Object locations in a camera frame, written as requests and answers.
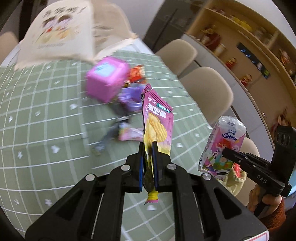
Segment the red sleeve forearm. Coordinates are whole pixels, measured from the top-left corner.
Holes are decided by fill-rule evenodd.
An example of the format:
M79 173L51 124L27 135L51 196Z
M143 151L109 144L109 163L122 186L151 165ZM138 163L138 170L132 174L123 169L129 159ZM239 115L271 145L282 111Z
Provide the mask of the red sleeve forearm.
M285 213L285 202L282 199L277 210L260 221L269 231L269 240L295 240L295 205Z

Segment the right hand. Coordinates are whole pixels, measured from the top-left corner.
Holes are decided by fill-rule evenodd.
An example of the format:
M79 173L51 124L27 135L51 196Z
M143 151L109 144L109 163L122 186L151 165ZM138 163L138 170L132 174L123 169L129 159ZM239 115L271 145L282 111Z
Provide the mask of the right hand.
M249 211L254 212L260 202L263 202L266 207L259 215L259 218L264 218L277 210L279 207L282 196L272 196L269 194L264 194L261 198L260 195L263 192L263 188L261 188L258 184L255 185L254 189L250 191L249 194L249 203L247 208Z

